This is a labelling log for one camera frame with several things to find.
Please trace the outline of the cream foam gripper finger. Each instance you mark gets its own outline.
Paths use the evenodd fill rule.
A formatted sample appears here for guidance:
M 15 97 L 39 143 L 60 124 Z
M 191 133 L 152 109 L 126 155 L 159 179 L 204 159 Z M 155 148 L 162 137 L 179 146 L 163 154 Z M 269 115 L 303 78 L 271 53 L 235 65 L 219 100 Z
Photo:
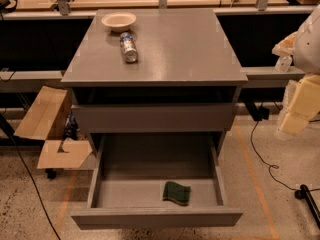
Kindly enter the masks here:
M 280 41 L 273 47 L 272 53 L 279 57 L 292 55 L 294 50 L 294 42 L 295 42 L 296 35 L 297 33 L 293 32 L 287 37 L 285 37 L 282 41 Z
M 279 134 L 297 136 L 319 112 L 320 76 L 309 74 L 299 81 L 290 80 L 279 116 Z

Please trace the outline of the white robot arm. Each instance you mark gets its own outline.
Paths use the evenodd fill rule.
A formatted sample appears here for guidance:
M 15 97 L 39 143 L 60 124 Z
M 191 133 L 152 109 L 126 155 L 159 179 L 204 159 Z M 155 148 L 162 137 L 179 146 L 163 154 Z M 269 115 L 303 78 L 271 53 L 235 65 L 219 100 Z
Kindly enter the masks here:
M 292 57 L 294 67 L 305 73 L 299 81 L 290 80 L 285 89 L 276 132 L 285 140 L 299 135 L 320 112 L 320 5 L 272 53 L 280 59 Z

